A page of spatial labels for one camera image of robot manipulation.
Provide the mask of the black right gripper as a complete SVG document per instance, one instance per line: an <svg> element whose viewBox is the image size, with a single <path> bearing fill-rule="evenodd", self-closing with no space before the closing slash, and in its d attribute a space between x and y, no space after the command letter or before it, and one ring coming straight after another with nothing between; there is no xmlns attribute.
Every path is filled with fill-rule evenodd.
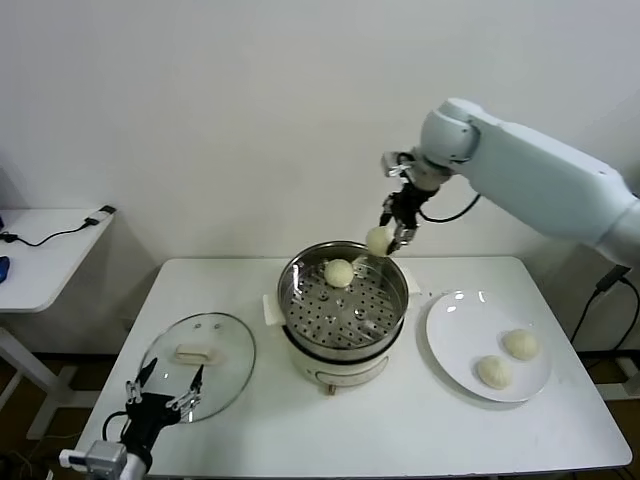
<svg viewBox="0 0 640 480"><path fill-rule="evenodd" d="M410 228L418 227L416 216L428 200L429 192L413 184L404 184L400 191L391 193L384 200L379 226L387 226L391 220L397 225L387 246L388 254L395 253L413 241L416 230Z"/></svg>

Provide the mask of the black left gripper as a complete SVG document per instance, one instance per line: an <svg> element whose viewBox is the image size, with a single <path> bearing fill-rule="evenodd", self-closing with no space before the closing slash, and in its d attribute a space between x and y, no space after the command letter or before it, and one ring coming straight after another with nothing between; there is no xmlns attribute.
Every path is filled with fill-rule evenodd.
<svg viewBox="0 0 640 480"><path fill-rule="evenodd" d="M126 413L129 425L124 432L124 445L128 450L151 450L160 432L179 422L179 411L195 407L201 398L204 366L194 375L189 389L179 397L165 394L143 394L143 387L152 375L157 359L144 365L134 380L125 383Z"/></svg>

